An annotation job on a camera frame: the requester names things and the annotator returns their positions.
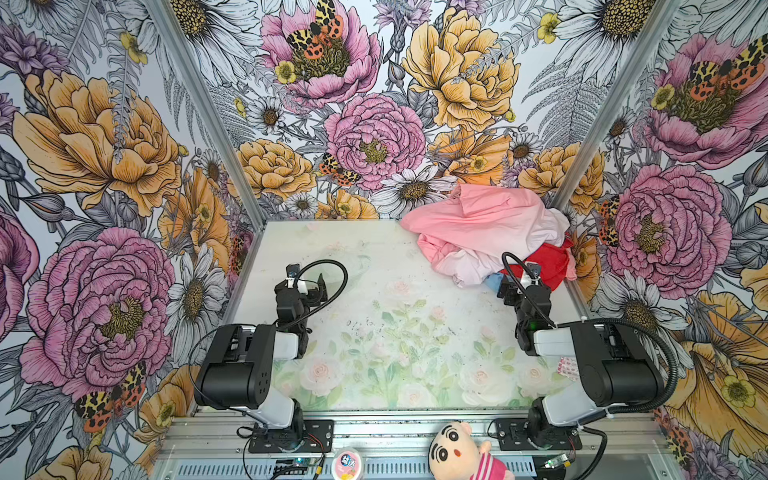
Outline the light blue cloth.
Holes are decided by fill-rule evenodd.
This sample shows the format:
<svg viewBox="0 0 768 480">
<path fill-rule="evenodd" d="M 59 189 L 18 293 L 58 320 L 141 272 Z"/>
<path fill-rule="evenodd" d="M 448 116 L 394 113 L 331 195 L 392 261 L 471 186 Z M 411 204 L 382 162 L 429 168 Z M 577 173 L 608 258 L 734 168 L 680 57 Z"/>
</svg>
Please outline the light blue cloth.
<svg viewBox="0 0 768 480">
<path fill-rule="evenodd" d="M 498 293 L 498 290 L 500 288 L 503 278 L 504 278 L 504 275 L 502 273 L 499 273 L 499 272 L 493 273 L 484 279 L 483 285 L 486 286 L 488 289 L 490 289 L 494 295 L 496 295 Z"/>
</svg>

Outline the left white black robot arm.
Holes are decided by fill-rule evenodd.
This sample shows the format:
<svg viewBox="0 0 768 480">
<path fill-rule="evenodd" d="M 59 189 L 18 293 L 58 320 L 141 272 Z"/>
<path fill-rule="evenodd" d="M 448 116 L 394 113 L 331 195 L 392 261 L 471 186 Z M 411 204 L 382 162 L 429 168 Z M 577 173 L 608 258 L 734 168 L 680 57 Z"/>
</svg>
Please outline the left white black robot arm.
<svg viewBox="0 0 768 480">
<path fill-rule="evenodd" d="M 217 329 L 194 382 L 195 401 L 238 411 L 269 433 L 291 430 L 301 435 L 301 406 L 271 386 L 272 371 L 277 360 L 303 358 L 311 334 L 308 315 L 329 295 L 324 279 L 306 279 L 298 264 L 286 267 L 286 278 L 274 292 L 276 321 Z"/>
</svg>

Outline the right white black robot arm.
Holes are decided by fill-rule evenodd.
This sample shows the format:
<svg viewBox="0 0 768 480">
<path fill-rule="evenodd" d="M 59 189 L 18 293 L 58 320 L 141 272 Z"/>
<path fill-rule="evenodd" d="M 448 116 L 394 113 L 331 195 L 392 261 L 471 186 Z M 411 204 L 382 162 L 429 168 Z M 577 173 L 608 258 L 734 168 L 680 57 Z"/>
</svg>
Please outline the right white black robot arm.
<svg viewBox="0 0 768 480">
<path fill-rule="evenodd" d="M 497 296 L 514 309 L 515 338 L 530 357 L 562 357 L 576 364 L 577 379 L 556 394 L 534 400 L 523 420 L 497 426 L 499 443 L 528 449 L 578 444 L 579 430 L 619 413 L 642 413 L 664 404 L 679 380 L 679 364 L 661 337 L 627 318 L 550 317 L 551 289 L 536 264 L 515 274 L 504 253 Z"/>
</svg>

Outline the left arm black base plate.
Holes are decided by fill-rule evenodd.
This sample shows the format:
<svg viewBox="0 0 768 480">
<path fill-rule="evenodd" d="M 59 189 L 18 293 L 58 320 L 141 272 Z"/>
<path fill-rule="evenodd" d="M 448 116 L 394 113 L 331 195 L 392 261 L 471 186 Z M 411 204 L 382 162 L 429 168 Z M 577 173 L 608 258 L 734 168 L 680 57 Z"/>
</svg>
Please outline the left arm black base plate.
<svg viewBox="0 0 768 480">
<path fill-rule="evenodd" d="M 330 453 L 333 448 L 333 420 L 304 420 L 285 429 L 268 429 L 249 438 L 250 454 Z"/>
</svg>

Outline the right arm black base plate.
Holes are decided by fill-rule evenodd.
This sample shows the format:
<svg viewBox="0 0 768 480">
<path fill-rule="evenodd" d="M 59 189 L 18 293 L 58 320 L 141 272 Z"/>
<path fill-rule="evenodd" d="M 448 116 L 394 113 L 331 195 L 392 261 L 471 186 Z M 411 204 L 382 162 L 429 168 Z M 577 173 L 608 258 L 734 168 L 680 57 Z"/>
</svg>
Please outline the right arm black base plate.
<svg viewBox="0 0 768 480">
<path fill-rule="evenodd" d="M 583 448 L 575 428 L 531 426 L 522 417 L 494 419 L 490 433 L 495 435 L 501 451 L 578 451 Z"/>
</svg>

